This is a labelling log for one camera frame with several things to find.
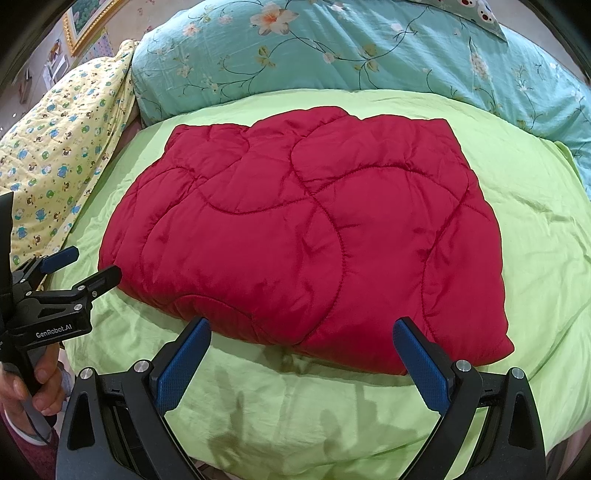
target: painting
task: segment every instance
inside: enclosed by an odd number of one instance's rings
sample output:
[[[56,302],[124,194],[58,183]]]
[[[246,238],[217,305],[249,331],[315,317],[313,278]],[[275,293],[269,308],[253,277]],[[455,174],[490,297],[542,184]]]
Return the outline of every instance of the painting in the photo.
[[[63,18],[70,55],[78,55],[109,16],[113,15],[126,1],[76,0]]]

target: human hand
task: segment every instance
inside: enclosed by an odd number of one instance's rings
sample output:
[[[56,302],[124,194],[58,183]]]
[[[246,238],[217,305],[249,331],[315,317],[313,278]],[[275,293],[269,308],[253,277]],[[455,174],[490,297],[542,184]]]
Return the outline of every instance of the human hand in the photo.
[[[66,393],[61,386],[61,370],[57,367],[60,345],[49,345],[35,366],[35,377],[42,385],[33,397],[33,406],[44,416],[55,415],[61,411]],[[29,435],[35,431],[27,418],[21,401],[29,395],[22,379],[0,367],[0,403],[13,425]]]

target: finger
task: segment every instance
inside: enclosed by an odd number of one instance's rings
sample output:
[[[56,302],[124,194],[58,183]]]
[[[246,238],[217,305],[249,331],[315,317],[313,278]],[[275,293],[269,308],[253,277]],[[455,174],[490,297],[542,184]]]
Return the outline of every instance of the finger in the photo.
[[[28,390],[18,376],[2,370],[0,375],[0,398],[4,401],[21,401],[28,396]]]
[[[56,370],[33,397],[33,406],[38,411],[48,408],[56,399],[61,389],[61,371]]]
[[[59,355],[59,343],[52,343],[51,345],[47,346],[45,353],[37,362],[37,365],[35,365],[35,377],[39,383],[44,384],[51,378],[53,372],[56,371],[57,357]]]
[[[66,399],[66,392],[64,392],[64,389],[60,387],[53,403],[49,407],[47,407],[45,410],[43,410],[41,413],[46,417],[50,417],[52,415],[58,414],[59,412],[61,412],[61,407],[62,407],[62,404],[64,403],[65,399]]]

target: pillow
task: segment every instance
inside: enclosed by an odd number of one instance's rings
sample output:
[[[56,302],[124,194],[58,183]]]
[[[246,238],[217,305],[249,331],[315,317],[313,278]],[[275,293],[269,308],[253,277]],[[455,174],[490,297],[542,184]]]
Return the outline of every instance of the pillow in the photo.
[[[14,192],[11,260],[60,250],[111,159],[134,102],[136,43],[72,70],[0,140],[0,194]]]
[[[418,4],[431,5],[458,17],[465,18],[507,41],[499,22],[485,0],[408,0]]]

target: wall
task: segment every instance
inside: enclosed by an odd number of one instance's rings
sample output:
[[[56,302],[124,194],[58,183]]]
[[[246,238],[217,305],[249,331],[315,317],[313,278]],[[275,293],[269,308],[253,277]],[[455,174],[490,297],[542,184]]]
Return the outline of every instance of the wall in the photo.
[[[200,0],[129,0],[110,18],[106,28],[113,49],[131,38],[141,40],[146,31],[165,23],[176,12],[197,5]]]
[[[518,0],[488,0],[497,20],[542,47],[583,82],[581,69],[535,13]]]
[[[146,31],[165,23],[179,10],[185,10],[201,0],[129,0],[105,24],[111,46],[116,51],[121,42],[131,38],[141,40]],[[18,85],[7,87],[0,96],[0,138],[27,113],[47,92],[41,74],[47,55],[60,38],[62,50],[68,53],[63,24],[59,21],[51,33],[35,49],[28,62],[33,76],[31,94],[26,105],[18,101]]]
[[[66,37],[61,22],[58,22],[41,44],[35,49],[26,66],[32,75],[32,87],[26,105],[21,105],[18,98],[18,84],[9,85],[0,96],[0,137],[19,121],[45,95],[47,88],[41,74],[47,62],[47,56],[56,40],[61,39],[61,49],[67,54]]]

